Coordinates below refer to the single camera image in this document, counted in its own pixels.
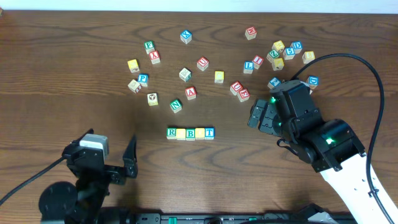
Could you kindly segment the green B block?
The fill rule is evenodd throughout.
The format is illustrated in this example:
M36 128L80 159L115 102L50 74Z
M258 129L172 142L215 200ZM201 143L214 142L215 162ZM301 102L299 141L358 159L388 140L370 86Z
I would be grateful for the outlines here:
M186 141L194 141L194 140L196 140L195 129L194 128L187 128L186 129L185 140Z

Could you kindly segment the green R block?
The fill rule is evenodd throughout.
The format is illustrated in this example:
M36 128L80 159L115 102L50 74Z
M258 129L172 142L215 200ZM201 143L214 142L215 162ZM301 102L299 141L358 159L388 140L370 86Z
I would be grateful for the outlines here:
M177 138L177 128L167 128L167 139L176 139Z

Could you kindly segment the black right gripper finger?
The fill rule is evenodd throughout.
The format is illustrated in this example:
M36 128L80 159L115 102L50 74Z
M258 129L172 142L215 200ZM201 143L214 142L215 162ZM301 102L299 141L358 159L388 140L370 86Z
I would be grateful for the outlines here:
M268 102L263 99L257 99L251 108L251 117L261 117L268 107Z
M248 126L250 128L256 128L259 123L259 117L257 115L251 115L248 120Z

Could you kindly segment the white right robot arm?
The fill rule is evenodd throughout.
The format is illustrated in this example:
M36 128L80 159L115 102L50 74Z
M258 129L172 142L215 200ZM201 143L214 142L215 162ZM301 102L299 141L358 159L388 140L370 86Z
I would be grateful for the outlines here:
M371 153L341 119L324 121L312 100L258 99L248 125L310 164L341 197L358 223L397 223L397 207L370 163Z

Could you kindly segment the blue T block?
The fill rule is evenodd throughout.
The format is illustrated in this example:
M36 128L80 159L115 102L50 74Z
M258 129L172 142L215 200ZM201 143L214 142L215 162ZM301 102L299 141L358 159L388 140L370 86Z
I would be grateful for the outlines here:
M205 139L214 139L215 138L215 129L210 127L210 128L205 128Z

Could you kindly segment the yellow O block placed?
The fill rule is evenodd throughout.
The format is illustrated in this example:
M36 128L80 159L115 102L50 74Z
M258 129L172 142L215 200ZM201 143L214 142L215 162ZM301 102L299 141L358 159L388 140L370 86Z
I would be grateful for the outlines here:
M185 128L177 128L176 129L176 139L177 140L186 140L186 129Z

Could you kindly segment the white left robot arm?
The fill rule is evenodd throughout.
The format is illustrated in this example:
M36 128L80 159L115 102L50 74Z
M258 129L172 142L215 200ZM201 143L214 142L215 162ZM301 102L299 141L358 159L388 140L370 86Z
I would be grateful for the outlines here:
M123 154L124 165L105 164L109 154L106 136L89 129L73 140L62 152L62 159L75 175L75 184L56 182L48 186L39 198L41 223L98 223L101 207L109 195L111 184L124 185L126 179L138 175L135 136Z

